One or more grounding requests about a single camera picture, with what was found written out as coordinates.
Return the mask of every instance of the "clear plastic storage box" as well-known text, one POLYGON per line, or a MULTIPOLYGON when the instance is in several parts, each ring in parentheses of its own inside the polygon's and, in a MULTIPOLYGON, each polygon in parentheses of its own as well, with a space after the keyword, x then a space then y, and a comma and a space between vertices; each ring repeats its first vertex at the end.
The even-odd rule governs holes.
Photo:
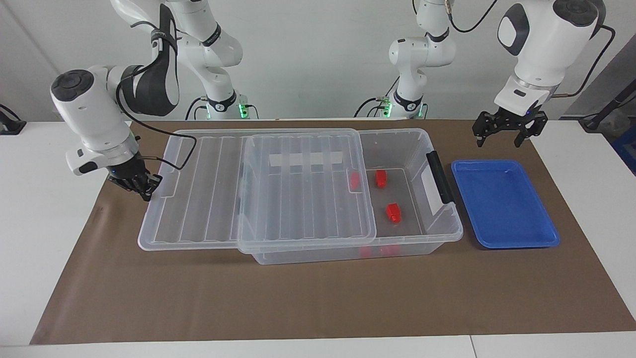
MULTIPOLYGON (((144 250, 238 248, 260 264, 284 264, 424 255, 463 235, 421 129, 179 132, 199 138, 195 163, 161 166, 139 235, 144 250), (387 173, 382 189, 378 169, 387 173), (391 203, 401 208, 398 224, 385 213, 391 203)), ((171 138, 164 156, 180 161, 190 145, 171 138)))

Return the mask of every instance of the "green led light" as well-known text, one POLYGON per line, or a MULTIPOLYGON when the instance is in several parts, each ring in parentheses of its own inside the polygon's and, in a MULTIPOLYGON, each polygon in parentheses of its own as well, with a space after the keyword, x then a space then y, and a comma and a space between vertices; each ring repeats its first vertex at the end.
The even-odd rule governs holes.
POLYGON ((238 110, 240 112, 240 117, 241 118, 247 118, 249 116, 249 112, 247 111, 247 108, 245 107, 244 104, 239 103, 238 104, 238 110))
POLYGON ((388 102, 388 103, 387 103, 387 106, 386 106, 386 107, 384 107, 384 109, 385 109, 385 111, 384 111, 384 113, 383 113, 383 114, 384 114, 384 117, 385 117, 385 118, 389 118, 389 117, 391 117, 391 110, 393 109, 393 103, 388 102))

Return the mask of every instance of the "red object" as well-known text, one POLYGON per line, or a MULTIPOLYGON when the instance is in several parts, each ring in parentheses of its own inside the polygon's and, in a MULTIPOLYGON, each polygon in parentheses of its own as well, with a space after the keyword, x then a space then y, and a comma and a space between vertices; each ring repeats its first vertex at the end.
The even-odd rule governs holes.
POLYGON ((387 186, 387 171, 386 170, 375 171, 375 185, 377 185, 378 188, 384 188, 387 186))
POLYGON ((396 224, 402 221, 402 212, 400 211, 398 204, 393 203, 387 206, 387 216, 389 217, 389 220, 396 224))
POLYGON ((351 176, 349 177, 349 189, 351 191, 355 191, 358 187, 360 187, 360 173, 355 171, 351 173, 351 176))

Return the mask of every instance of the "white wall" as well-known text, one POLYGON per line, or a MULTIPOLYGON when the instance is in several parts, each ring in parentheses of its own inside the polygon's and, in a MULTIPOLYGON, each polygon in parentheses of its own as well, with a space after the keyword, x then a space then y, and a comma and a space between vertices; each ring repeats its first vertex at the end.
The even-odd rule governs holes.
MULTIPOLYGON (((64 72, 93 64, 145 64, 149 39, 129 29, 108 0, 0 0, 9 11, 0 17, 0 101, 25 113, 27 120, 53 120, 48 86, 51 71, 64 72), (28 37, 41 48, 34 56, 28 37)), ((512 0, 501 0, 475 31, 452 32, 457 58, 445 68, 428 69, 425 102, 429 118, 475 118, 481 110, 496 110, 492 100, 511 74, 515 59, 496 40, 496 28, 512 0)), ((636 1, 607 0, 606 23, 618 36, 596 73, 636 32, 636 1)), ((455 21, 472 25, 490 0, 456 1, 455 21)), ((262 117, 350 117, 358 105, 384 94, 397 71, 388 60, 394 39, 421 36, 408 0, 211 0, 215 17, 239 39, 244 60, 228 71, 236 88, 256 104, 262 117)), ((590 41, 571 67, 561 90, 575 90, 602 48, 607 34, 590 41)), ((202 86, 180 69, 182 103, 173 112, 181 118, 202 86)), ((546 106, 557 118, 574 99, 554 100, 546 106)))

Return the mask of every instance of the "brown paper mat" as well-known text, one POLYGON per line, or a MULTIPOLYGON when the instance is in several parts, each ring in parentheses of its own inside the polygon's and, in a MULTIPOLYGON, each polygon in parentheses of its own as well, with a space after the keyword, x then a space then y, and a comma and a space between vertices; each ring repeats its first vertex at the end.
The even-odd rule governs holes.
MULTIPOLYGON (((636 330, 531 142, 515 149, 512 133, 477 148, 471 121, 155 124, 424 128, 454 187, 464 238, 427 256, 282 266, 260 266, 238 250, 144 252, 137 234, 146 204, 107 183, 32 344, 636 330), (489 251, 477 243, 450 163, 501 158, 523 164, 560 246, 489 251)), ((143 154, 163 154, 165 136, 136 125, 134 132, 143 154)))

